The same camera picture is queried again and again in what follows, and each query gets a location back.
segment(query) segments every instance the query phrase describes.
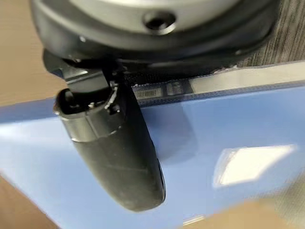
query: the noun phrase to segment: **screw hole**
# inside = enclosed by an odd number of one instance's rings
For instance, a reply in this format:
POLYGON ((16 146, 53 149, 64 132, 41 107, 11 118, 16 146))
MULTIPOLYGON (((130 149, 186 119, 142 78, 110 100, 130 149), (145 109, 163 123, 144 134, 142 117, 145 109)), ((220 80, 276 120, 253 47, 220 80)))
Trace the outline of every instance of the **screw hole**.
POLYGON ((176 17, 169 12, 150 12, 144 17, 145 27, 154 34, 164 35, 175 29, 176 17))

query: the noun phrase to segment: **barcode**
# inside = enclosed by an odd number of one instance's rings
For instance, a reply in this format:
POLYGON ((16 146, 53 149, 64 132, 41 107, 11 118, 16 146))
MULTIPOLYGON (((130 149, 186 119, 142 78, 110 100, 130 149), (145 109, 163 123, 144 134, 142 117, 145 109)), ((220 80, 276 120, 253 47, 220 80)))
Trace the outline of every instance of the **barcode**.
POLYGON ((134 92, 134 94, 138 100, 152 99, 152 98, 161 97, 162 90, 161 90, 161 88, 155 88, 155 89, 144 90, 144 91, 136 91, 136 92, 134 92))

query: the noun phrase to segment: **label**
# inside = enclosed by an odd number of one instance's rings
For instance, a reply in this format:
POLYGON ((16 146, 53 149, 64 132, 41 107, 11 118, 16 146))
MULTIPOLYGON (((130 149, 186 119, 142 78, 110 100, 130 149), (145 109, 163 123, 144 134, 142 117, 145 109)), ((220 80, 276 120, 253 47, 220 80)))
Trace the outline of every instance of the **label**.
POLYGON ((168 83, 166 85, 167 95, 178 95, 183 94, 183 85, 181 82, 168 83))
POLYGON ((143 100, 143 99, 153 99, 162 97, 162 88, 154 88, 149 90, 139 90, 134 92, 135 97, 137 100, 143 100))

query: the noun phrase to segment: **blue surface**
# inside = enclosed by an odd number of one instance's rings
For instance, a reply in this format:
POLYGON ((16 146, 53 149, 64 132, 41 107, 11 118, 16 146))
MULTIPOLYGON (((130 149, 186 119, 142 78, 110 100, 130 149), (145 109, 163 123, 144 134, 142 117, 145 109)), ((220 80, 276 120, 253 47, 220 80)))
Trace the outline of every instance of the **blue surface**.
POLYGON ((298 87, 143 108, 167 189, 165 203, 144 213, 124 210, 99 186, 51 116, 52 100, 0 109, 0 168, 62 229, 174 228, 283 187, 300 173, 304 98, 305 87, 298 87), (296 150, 258 180, 213 188, 224 149, 278 145, 296 150))

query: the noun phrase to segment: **textured gray background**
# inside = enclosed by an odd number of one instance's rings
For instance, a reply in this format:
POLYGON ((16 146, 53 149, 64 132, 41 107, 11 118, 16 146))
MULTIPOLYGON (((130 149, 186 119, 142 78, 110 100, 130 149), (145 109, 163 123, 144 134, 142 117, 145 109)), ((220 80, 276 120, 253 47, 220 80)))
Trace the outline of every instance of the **textured gray background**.
POLYGON ((305 59, 305 0, 282 0, 273 38, 239 67, 260 66, 305 59))

